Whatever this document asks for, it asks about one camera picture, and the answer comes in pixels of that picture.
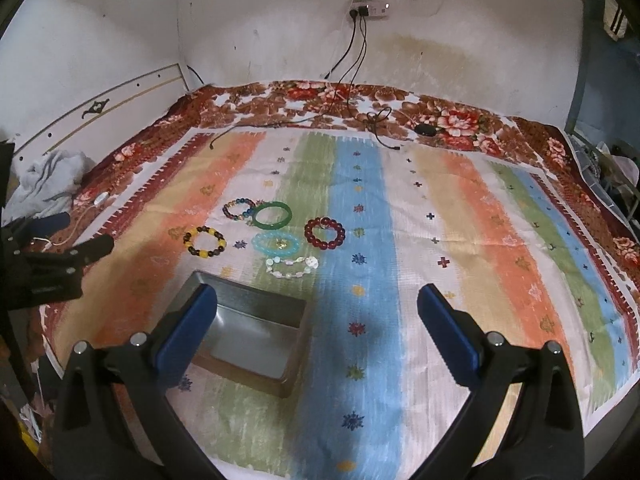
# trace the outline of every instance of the green star motif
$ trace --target green star motif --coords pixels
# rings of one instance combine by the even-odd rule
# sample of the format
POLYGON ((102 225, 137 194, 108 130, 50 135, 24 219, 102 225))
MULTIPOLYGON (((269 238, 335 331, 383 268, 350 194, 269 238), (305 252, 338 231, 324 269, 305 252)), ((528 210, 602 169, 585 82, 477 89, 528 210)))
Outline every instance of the green star motif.
POLYGON ((364 370, 356 365, 351 365, 347 367, 347 378, 354 381, 364 379, 364 370))

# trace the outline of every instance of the blue stripe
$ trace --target blue stripe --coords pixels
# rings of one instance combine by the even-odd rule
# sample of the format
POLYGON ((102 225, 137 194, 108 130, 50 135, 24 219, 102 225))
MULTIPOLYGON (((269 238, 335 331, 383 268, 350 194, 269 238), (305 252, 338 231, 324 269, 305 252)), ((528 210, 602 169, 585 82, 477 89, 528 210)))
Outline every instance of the blue stripe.
POLYGON ((580 239, 574 234, 574 230, 569 225, 564 215, 556 209, 551 200, 540 187, 540 184, 523 170, 512 169, 513 173, 524 184, 529 191, 529 195, 536 202, 538 207, 545 212, 549 219, 555 224, 558 234, 562 238, 564 245, 569 249, 575 266, 580 271, 583 280, 589 283, 591 289, 598 298, 598 305, 602 313, 602 321, 607 334, 611 339, 611 346, 614 353, 614 364, 616 373, 616 387, 622 386, 629 376, 631 366, 623 366, 622 362, 631 362, 629 354, 629 342, 626 338, 624 329, 624 320, 620 313, 616 310, 613 298, 610 296, 605 283, 602 281, 600 273, 593 267, 593 262, 589 256, 589 251, 584 247, 580 239), (622 338, 622 344, 618 343, 618 339, 622 338))
POLYGON ((341 247, 319 257, 294 478, 392 479, 401 459, 402 343, 391 211, 378 148, 342 138, 336 148, 328 216, 347 234, 341 247), (364 211, 354 210, 358 205, 364 211), (356 228, 364 236, 355 236, 356 228), (364 295, 354 294, 354 286, 364 295), (352 335, 350 323, 362 323, 366 332, 352 335), (348 378, 351 366, 363 370, 364 378, 348 378), (353 414, 352 431, 343 424, 353 414), (337 468, 346 461, 354 463, 350 472, 337 468))

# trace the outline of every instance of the red beaded bracelet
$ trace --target red beaded bracelet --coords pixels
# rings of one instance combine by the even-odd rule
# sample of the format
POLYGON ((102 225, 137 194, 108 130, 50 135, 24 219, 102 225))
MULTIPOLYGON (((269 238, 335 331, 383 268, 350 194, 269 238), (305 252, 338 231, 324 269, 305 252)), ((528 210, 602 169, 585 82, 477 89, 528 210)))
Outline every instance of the red beaded bracelet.
POLYGON ((346 234, 344 227, 339 222, 332 220, 331 218, 312 218, 305 225, 305 238, 306 241, 313 245, 313 247, 319 247, 323 251, 325 249, 335 249, 339 247, 344 242, 344 235, 346 234), (314 236, 314 227, 322 227, 325 229, 334 229, 337 233, 335 240, 331 240, 330 242, 324 242, 319 238, 314 236))

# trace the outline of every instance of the white beaded bracelet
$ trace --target white beaded bracelet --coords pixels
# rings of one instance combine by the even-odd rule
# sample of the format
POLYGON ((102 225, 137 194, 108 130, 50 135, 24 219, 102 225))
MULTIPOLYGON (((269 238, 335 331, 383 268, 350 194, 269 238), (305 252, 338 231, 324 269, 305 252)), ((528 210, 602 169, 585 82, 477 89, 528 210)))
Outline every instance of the white beaded bracelet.
POLYGON ((272 274, 274 278, 287 278, 288 280, 290 280, 291 278, 302 278, 302 276, 304 276, 305 274, 311 273, 311 269, 318 268, 318 259, 315 256, 309 256, 308 258, 300 256, 295 260, 283 260, 279 256, 274 256, 273 258, 267 258, 267 261, 265 263, 267 264, 267 272, 272 274), (287 266, 305 262, 306 266, 304 270, 299 270, 298 272, 286 272, 285 274, 283 274, 279 270, 273 270, 273 265, 279 264, 280 262, 284 263, 287 266))

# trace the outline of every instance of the yellow and black beaded bracelet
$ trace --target yellow and black beaded bracelet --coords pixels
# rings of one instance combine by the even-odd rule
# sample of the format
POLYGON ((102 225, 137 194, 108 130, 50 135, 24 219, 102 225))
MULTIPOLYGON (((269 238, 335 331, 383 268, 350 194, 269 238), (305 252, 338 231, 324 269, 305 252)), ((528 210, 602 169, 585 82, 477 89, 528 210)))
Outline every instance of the yellow and black beaded bracelet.
POLYGON ((225 240, 225 237, 223 237, 222 233, 219 233, 213 227, 207 227, 206 225, 192 227, 191 229, 189 229, 187 232, 185 232, 184 236, 182 237, 182 242, 184 243, 184 246, 187 248, 187 250, 191 254, 193 254, 193 256, 199 256, 201 258, 218 256, 220 253, 222 253, 225 250, 225 247, 226 247, 226 240, 225 240), (193 246, 192 238, 197 233, 209 233, 210 235, 214 235, 218 239, 218 248, 213 249, 212 251, 205 251, 204 249, 196 249, 193 246))

